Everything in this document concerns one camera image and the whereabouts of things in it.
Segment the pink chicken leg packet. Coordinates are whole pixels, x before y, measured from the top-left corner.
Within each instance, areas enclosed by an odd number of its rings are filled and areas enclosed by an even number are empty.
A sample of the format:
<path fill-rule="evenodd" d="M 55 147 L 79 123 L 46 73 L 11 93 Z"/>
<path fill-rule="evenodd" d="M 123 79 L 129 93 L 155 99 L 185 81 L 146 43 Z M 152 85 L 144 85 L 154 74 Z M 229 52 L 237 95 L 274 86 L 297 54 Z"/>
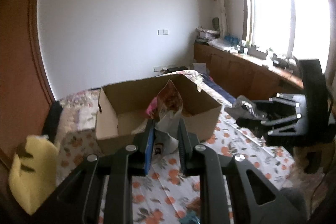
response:
<path fill-rule="evenodd" d="M 149 119 L 154 119 L 154 120 L 159 119 L 157 97 L 154 97 L 151 100 L 151 102 L 150 102 L 149 106 L 147 107 L 145 113 L 146 113 L 146 115 Z"/>

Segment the small white snack pouch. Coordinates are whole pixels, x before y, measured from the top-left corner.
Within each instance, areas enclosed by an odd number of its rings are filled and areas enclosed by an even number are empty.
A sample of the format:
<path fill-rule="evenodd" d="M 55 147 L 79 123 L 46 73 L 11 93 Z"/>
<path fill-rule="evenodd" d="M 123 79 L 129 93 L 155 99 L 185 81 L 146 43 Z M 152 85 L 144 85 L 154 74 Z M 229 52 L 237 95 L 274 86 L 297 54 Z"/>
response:
<path fill-rule="evenodd" d="M 178 148 L 177 131 L 182 116 L 183 100 L 172 80 L 157 94 L 159 119 L 155 120 L 155 141 L 152 161 L 174 153 Z"/>

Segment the silver snack packet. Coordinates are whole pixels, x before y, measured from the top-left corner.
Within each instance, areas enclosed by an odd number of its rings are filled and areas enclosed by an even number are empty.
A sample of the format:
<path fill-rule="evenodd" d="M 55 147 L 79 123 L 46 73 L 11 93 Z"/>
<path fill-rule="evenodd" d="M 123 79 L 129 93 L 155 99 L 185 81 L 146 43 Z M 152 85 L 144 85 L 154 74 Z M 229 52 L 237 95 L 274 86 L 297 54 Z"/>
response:
<path fill-rule="evenodd" d="M 267 118 L 267 113 L 257 108 L 257 105 L 250 101 L 247 97 L 240 95 L 231 107 L 225 107 L 224 111 L 232 118 L 256 119 L 264 121 Z"/>

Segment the brown cardboard box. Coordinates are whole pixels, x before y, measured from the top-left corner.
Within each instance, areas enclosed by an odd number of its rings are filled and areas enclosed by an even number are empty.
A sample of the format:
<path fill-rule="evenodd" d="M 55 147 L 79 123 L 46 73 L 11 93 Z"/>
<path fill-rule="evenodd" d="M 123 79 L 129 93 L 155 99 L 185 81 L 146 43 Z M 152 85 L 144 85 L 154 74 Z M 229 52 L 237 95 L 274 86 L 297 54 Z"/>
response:
<path fill-rule="evenodd" d="M 147 119 L 156 129 L 177 136 L 184 119 L 187 131 L 209 139 L 222 108 L 197 71 L 180 71 L 148 79 L 105 85 L 100 89 L 96 141 L 105 155 L 133 142 Z"/>

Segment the wooden window-side cabinet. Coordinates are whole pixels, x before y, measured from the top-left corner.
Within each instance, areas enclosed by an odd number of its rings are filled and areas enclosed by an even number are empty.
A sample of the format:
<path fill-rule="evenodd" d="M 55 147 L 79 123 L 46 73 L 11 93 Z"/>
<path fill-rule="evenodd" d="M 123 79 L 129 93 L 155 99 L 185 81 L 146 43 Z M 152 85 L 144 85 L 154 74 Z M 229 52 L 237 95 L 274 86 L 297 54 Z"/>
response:
<path fill-rule="evenodd" d="M 252 56 L 195 43 L 194 60 L 205 63 L 214 82 L 234 97 L 244 95 L 250 100 L 267 100 L 277 93 L 303 93 L 299 77 L 280 68 L 264 67 Z"/>

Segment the floral pink quilt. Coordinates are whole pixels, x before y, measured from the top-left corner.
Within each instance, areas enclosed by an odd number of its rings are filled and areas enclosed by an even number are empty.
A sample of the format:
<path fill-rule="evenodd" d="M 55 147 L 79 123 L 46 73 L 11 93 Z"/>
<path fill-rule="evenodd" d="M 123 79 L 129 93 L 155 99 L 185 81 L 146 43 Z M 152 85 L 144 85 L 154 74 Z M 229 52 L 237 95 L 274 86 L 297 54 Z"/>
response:
<path fill-rule="evenodd" d="M 58 125 L 59 133 L 91 130 L 96 126 L 100 89 L 88 89 L 59 100 L 63 108 Z"/>

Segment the teal foil candy wrapper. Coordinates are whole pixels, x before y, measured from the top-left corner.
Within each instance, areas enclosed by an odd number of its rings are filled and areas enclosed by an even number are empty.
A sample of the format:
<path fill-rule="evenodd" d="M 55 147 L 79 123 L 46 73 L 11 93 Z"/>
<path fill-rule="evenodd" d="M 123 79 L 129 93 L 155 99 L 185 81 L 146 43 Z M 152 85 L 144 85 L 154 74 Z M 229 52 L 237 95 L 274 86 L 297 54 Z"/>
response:
<path fill-rule="evenodd" d="M 179 219 L 180 224 L 200 224 L 201 221 L 195 211 L 188 211 L 184 217 Z"/>

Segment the clutter pile on cabinet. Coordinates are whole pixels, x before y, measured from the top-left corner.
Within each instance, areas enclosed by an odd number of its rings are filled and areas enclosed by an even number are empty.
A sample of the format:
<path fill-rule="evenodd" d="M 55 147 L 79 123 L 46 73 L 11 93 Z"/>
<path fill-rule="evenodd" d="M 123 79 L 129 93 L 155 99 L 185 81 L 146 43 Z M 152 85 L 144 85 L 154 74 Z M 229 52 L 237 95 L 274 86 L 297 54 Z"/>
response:
<path fill-rule="evenodd" d="M 241 40 L 234 36 L 226 35 L 221 38 L 219 29 L 209 30 L 202 27 L 196 28 L 196 43 L 205 46 L 211 46 L 217 50 L 226 53 L 237 53 L 252 57 L 252 62 L 266 68 L 280 68 L 287 71 L 296 71 L 297 66 L 294 61 L 288 58 L 281 58 L 271 50 L 260 50 L 255 46 L 247 46 L 247 41 Z"/>

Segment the yellow banana plush toy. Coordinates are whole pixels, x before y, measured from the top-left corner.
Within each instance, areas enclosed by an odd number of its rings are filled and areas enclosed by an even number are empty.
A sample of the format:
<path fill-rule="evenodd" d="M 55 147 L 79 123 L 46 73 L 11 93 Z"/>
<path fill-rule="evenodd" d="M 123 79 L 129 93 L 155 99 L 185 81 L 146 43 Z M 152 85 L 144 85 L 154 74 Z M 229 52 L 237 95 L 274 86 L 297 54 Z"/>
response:
<path fill-rule="evenodd" d="M 11 194 L 33 215 L 56 189 L 59 149 L 42 136 L 30 135 L 19 144 L 9 173 Z"/>

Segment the brown wooden wardrobe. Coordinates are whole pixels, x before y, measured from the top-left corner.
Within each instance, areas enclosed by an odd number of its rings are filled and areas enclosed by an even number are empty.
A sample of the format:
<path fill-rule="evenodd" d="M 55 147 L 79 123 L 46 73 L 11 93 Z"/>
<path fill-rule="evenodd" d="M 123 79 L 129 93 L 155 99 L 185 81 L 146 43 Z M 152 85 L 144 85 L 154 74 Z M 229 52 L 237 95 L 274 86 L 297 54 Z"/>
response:
<path fill-rule="evenodd" d="M 1 0 L 1 164 L 40 135 L 54 96 L 38 37 L 37 0 Z"/>

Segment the white wall socket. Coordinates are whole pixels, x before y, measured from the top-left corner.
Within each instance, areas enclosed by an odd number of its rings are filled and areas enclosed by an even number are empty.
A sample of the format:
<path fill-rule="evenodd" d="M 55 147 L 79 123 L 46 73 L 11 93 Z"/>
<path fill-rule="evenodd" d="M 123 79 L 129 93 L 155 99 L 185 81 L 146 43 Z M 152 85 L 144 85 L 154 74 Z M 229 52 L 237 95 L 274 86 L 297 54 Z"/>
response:
<path fill-rule="evenodd" d="M 167 70 L 167 66 L 154 67 L 153 72 L 164 72 Z"/>

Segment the window with frame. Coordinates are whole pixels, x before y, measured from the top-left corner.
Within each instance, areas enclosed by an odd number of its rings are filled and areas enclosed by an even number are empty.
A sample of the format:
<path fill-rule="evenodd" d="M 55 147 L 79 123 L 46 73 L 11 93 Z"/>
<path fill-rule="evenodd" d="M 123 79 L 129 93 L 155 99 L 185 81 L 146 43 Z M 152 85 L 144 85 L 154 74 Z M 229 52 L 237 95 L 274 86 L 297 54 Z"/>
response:
<path fill-rule="evenodd" d="M 244 0 L 243 39 L 285 60 L 318 59 L 327 71 L 334 0 Z"/>

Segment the white wall switch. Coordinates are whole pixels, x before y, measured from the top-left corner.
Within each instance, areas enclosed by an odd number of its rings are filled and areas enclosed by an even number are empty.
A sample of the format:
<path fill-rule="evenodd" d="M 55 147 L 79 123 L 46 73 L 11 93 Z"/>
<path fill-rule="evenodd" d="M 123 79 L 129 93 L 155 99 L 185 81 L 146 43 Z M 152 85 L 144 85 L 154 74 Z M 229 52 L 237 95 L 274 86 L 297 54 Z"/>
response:
<path fill-rule="evenodd" d="M 157 33 L 158 33 L 158 36 L 168 35 L 169 34 L 169 30 L 167 30 L 167 29 L 159 29 Z"/>

